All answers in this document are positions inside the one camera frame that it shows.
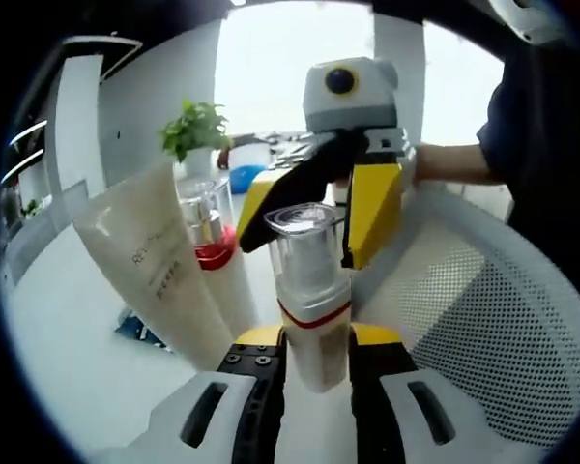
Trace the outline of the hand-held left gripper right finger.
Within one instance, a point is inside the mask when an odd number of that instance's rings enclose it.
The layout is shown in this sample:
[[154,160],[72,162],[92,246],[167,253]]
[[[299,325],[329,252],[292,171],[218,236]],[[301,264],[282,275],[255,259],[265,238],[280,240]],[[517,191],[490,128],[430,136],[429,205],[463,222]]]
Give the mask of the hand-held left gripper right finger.
[[351,325],[349,373],[359,463],[494,463],[506,448],[479,403],[417,367],[391,329]]

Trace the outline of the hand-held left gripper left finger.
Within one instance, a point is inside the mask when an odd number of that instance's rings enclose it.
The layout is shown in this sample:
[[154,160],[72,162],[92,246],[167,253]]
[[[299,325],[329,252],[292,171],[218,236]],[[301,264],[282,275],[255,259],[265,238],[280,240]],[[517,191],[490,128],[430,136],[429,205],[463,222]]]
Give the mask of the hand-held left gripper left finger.
[[150,415],[146,430],[96,463],[273,463],[284,414],[281,326],[242,334],[215,371],[195,374]]

